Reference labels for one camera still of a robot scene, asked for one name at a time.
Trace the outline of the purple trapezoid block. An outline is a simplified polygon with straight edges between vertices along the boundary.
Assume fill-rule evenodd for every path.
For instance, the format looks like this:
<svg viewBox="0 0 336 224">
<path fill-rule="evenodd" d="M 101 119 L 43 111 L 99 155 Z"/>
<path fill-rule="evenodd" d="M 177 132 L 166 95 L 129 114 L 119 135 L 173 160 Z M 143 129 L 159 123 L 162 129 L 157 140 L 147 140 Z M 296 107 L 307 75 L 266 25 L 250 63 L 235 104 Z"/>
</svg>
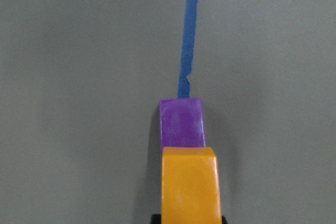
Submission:
<svg viewBox="0 0 336 224">
<path fill-rule="evenodd" d="M 161 100 L 159 110 L 161 148 L 206 146 L 200 98 Z"/>
</svg>

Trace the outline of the orange trapezoid block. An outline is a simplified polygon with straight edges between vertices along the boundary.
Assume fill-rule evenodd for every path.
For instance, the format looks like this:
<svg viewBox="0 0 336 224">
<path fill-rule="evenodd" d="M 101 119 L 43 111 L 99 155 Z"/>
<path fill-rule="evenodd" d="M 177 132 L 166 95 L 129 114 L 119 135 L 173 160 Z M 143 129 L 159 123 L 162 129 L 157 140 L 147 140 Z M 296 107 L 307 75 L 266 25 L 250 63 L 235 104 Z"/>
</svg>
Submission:
<svg viewBox="0 0 336 224">
<path fill-rule="evenodd" d="M 222 223 L 217 156 L 210 147 L 165 147 L 162 223 Z"/>
</svg>

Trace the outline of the blue tape grid lines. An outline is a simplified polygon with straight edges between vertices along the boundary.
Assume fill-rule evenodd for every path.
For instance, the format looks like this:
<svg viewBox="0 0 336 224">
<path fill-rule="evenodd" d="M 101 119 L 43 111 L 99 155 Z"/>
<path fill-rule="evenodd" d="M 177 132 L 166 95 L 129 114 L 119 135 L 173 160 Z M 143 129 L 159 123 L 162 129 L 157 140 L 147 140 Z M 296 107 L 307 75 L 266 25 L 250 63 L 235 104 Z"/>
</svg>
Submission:
<svg viewBox="0 0 336 224">
<path fill-rule="evenodd" d="M 177 97 L 179 99 L 190 97 L 191 85 L 188 77 L 192 73 L 197 22 L 197 5 L 198 0 L 186 0 L 185 2 L 180 74 L 177 90 Z"/>
</svg>

